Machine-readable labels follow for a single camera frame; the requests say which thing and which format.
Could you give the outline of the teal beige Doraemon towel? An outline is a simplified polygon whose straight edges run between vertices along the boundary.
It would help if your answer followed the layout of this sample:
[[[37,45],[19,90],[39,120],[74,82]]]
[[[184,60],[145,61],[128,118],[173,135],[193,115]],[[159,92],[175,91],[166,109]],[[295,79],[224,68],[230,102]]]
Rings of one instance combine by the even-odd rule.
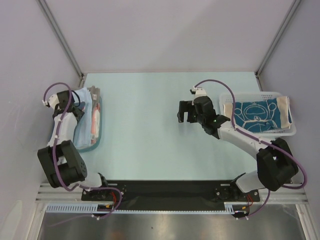
[[[293,124],[290,98],[276,98],[223,104],[223,115],[234,117],[235,124],[252,133],[281,131]]]

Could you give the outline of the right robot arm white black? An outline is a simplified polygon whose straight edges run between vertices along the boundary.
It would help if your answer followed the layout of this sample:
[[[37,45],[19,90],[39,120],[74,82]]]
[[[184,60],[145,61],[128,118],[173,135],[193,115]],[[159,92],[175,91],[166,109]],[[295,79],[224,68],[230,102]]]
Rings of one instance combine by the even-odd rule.
[[[230,188],[230,195],[236,201],[242,201],[253,190],[266,188],[275,192],[299,171],[284,139],[267,140],[247,131],[240,132],[230,118],[216,113],[207,96],[181,100],[177,118],[179,123],[200,124],[206,134],[233,144],[256,160],[256,171],[243,173],[233,180],[235,185]]]

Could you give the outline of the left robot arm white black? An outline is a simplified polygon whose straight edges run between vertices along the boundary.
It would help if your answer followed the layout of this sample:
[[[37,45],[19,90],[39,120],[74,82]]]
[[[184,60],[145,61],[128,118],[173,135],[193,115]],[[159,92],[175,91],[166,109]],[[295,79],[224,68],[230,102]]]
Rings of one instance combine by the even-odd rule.
[[[73,140],[78,123],[84,112],[75,105],[68,90],[53,94],[46,104],[53,108],[54,127],[45,148],[39,149],[37,157],[52,188],[76,185],[84,187],[99,200],[110,195],[110,187],[101,173],[92,173],[75,147]]]

